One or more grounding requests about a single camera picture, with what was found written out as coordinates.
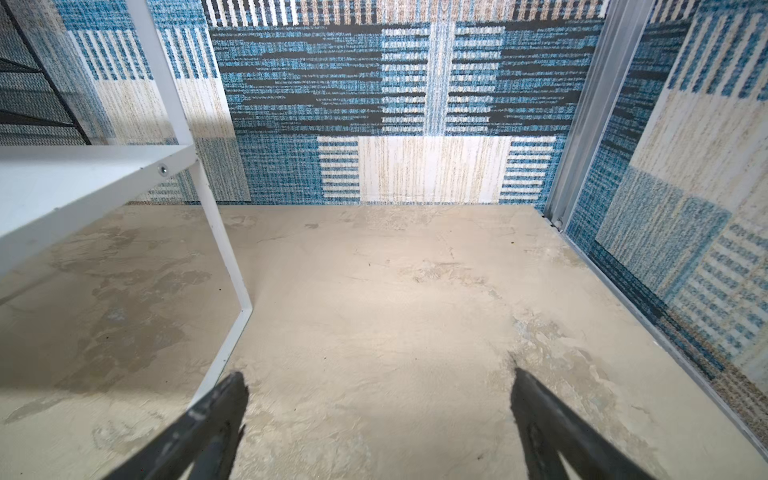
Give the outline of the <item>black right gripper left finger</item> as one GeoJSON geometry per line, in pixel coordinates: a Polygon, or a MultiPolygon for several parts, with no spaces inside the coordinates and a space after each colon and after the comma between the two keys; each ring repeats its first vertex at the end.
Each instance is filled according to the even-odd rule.
{"type": "Polygon", "coordinates": [[[249,390],[236,371],[189,407],[108,479],[228,479],[244,434],[249,390]]]}

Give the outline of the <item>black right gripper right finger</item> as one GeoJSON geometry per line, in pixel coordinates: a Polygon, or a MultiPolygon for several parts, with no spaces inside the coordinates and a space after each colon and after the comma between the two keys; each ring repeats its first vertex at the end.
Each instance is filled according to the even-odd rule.
{"type": "Polygon", "coordinates": [[[515,369],[510,409],[530,479],[649,479],[651,476],[579,417],[534,375],[515,369]]]}

